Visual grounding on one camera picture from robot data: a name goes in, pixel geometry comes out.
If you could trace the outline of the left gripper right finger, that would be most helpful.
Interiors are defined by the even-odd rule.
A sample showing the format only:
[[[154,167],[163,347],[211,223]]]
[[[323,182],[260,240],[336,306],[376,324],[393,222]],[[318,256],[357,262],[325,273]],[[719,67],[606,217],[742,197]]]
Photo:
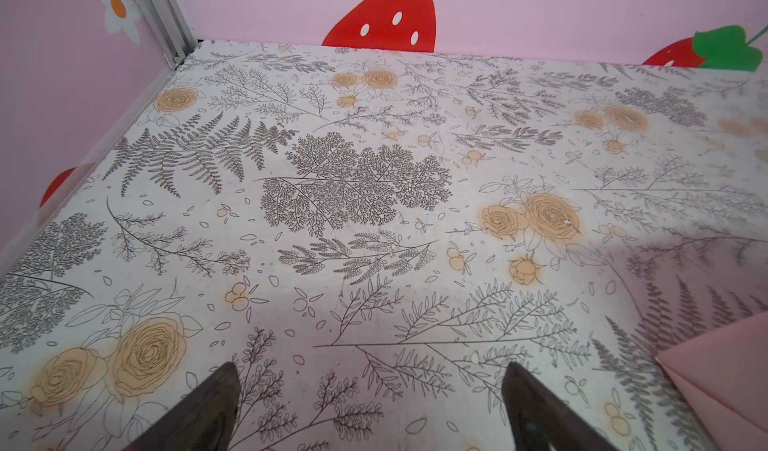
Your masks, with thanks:
[[[501,391],[517,451],[615,450],[522,365],[508,364]]]

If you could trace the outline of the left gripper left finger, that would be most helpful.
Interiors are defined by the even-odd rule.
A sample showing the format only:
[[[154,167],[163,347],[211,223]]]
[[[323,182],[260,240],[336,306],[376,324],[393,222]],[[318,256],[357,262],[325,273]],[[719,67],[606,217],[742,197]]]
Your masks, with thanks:
[[[226,362],[125,450],[227,450],[240,393],[236,366]]]

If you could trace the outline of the purple wrapping paper sheet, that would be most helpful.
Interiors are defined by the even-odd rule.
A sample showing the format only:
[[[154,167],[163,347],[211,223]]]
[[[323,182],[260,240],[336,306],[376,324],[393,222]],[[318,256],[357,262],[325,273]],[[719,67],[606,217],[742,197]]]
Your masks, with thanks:
[[[767,448],[767,314],[659,353],[667,372],[722,450]]]

